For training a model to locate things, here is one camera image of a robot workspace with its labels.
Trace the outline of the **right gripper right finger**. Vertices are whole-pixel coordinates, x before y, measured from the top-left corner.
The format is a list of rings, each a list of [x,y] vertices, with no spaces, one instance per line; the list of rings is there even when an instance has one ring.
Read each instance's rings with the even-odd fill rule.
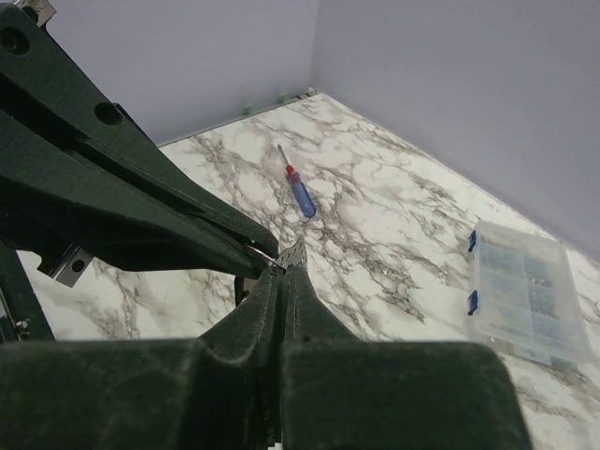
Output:
[[[287,449],[529,449],[500,356],[468,341],[363,341],[302,267],[280,277]]]

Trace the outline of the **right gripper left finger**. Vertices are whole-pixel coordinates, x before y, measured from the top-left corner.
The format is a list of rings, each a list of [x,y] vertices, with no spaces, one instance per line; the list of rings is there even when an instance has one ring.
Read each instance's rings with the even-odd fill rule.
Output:
[[[193,339],[1,349],[5,449],[265,449],[280,436],[281,274]]]

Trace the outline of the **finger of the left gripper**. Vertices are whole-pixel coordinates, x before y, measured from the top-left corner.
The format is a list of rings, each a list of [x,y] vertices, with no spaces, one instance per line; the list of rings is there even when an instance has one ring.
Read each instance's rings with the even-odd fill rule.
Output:
[[[13,4],[1,7],[3,114],[50,143],[67,145],[85,139],[136,159],[143,169],[150,166],[141,148],[143,143],[154,143],[32,19],[28,7]],[[277,248],[270,233],[269,254]]]
[[[198,186],[150,142],[150,166],[85,139],[53,144],[1,117],[1,239],[56,263],[78,247],[130,272],[208,269],[256,278],[261,224]]]

